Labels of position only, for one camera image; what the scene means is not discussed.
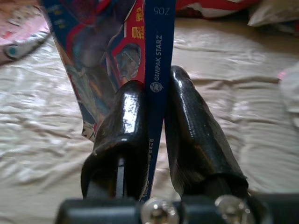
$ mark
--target wrinkled fabric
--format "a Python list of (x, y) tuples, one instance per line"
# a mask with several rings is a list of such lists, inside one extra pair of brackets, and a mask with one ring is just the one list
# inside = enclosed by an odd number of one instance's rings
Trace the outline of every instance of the wrinkled fabric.
[(293, 124), (299, 128), (299, 63), (282, 71), (279, 88), (281, 96)]
[[(297, 192), (299, 135), (286, 112), (280, 71), (299, 60), (293, 36), (245, 21), (177, 20), (172, 63), (182, 66), (228, 139), (251, 191)], [(50, 224), (66, 198), (81, 198), (80, 171), (93, 144), (50, 38), (0, 67), (0, 223)], [(165, 134), (152, 196), (178, 199)]]

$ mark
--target bed sheet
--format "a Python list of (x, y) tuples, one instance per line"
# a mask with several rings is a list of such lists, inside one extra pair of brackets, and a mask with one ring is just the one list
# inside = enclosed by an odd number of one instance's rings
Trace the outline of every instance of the bed sheet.
[[(297, 192), (299, 138), (277, 74), (299, 60), (293, 36), (244, 21), (176, 21), (173, 64), (190, 74), (220, 123), (251, 191)], [(0, 223), (50, 224), (59, 204), (81, 197), (92, 143), (52, 38), (0, 67)], [(152, 196), (178, 199), (163, 133)]]

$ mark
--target screw head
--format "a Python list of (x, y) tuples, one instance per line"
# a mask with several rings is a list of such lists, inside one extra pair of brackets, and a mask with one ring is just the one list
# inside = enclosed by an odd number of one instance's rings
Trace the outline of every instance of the screw head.
[(143, 224), (178, 224), (178, 211), (171, 202), (151, 198), (141, 208)]
[(255, 224), (247, 204), (236, 196), (222, 195), (216, 199), (215, 205), (228, 224)]

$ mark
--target black plastic part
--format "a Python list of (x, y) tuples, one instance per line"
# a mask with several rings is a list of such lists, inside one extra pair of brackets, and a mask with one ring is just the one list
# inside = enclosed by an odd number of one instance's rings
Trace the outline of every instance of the black plastic part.
[(248, 183), (225, 134), (178, 66), (171, 68), (165, 132), (171, 181), (180, 195), (247, 197)]
[(86, 197), (89, 182), (116, 196), (119, 157), (125, 161), (124, 182), (129, 197), (139, 199), (148, 175), (147, 104), (143, 84), (129, 81), (116, 93), (114, 107), (101, 124), (81, 172), (81, 189)]
[(252, 203), (260, 224), (299, 224), (299, 194), (263, 194), (254, 199), (261, 203)]
[(204, 196), (182, 198), (184, 223), (188, 224), (227, 224), (213, 201)]
[(93, 180), (91, 180), (88, 184), (88, 189), (85, 197), (90, 199), (110, 198), (108, 192)]
[[(184, 196), (174, 202), (180, 224), (226, 224), (214, 201), (205, 196)], [(254, 195), (248, 205), (256, 224), (298, 224), (299, 195)], [(67, 200), (56, 224), (141, 224), (142, 203), (134, 199)]]
[(59, 210), (56, 224), (140, 224), (134, 200), (67, 200)]

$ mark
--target pillow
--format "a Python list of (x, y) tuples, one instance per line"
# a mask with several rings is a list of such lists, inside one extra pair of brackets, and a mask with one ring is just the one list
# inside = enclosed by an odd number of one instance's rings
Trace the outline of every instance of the pillow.
[(299, 0), (263, 0), (251, 8), (249, 26), (294, 21), (299, 19)]
[(275, 23), (272, 26), (282, 32), (299, 36), (299, 20)]
[(260, 0), (177, 0), (177, 16), (207, 19), (226, 16), (245, 9)]

